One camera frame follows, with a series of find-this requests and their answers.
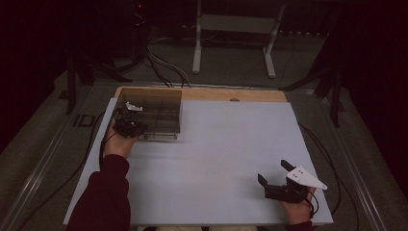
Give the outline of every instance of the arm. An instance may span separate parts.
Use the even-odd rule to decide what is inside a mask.
[[[308,200],[311,201],[316,189],[310,188],[309,191]],[[312,230],[312,222],[310,221],[311,207],[306,201],[302,201],[298,204],[282,201],[281,204],[288,217],[288,225],[285,227],[287,231]]]
[[[89,184],[78,200],[66,227],[67,231],[129,230],[130,205],[127,198],[129,183],[126,158],[137,139],[124,139],[110,128],[105,145],[107,154],[99,172],[89,178]]]

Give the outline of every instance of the white metal stand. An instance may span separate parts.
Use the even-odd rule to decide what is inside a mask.
[[[200,72],[201,30],[234,31],[270,34],[269,44],[267,47],[264,47],[264,57],[265,64],[267,65],[268,77],[276,77],[270,52],[273,43],[275,42],[284,10],[285,5],[281,5],[278,15],[274,18],[202,14],[201,0],[197,0],[197,26],[192,72]]]

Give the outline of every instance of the table leg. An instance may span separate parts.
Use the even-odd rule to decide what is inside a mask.
[[[272,32],[270,33],[270,41],[268,47],[264,47],[264,57],[265,57],[265,64],[267,65],[268,77],[275,78],[275,68],[273,67],[272,57],[270,56],[270,52],[272,51],[272,46],[276,40],[276,36],[279,31],[279,25],[282,19],[283,12],[285,10],[285,5],[280,7],[279,13],[275,18],[275,24],[273,25]]]
[[[192,73],[200,72],[201,64],[201,0],[197,1],[197,26],[195,37],[194,60],[192,61]]]

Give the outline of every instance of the white robot part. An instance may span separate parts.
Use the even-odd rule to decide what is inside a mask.
[[[295,167],[287,177],[299,185],[327,190],[326,185],[303,167]]]
[[[132,105],[128,102],[126,102],[126,107],[130,111],[136,111],[136,112],[143,112],[143,107],[136,107],[135,105]]]

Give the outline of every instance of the person's left hand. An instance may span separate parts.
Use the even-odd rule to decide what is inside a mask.
[[[134,138],[123,138],[114,130],[114,125],[111,124],[108,130],[107,137],[108,141],[105,143],[105,155],[119,155],[127,159],[132,150],[133,144],[139,140],[138,137]]]

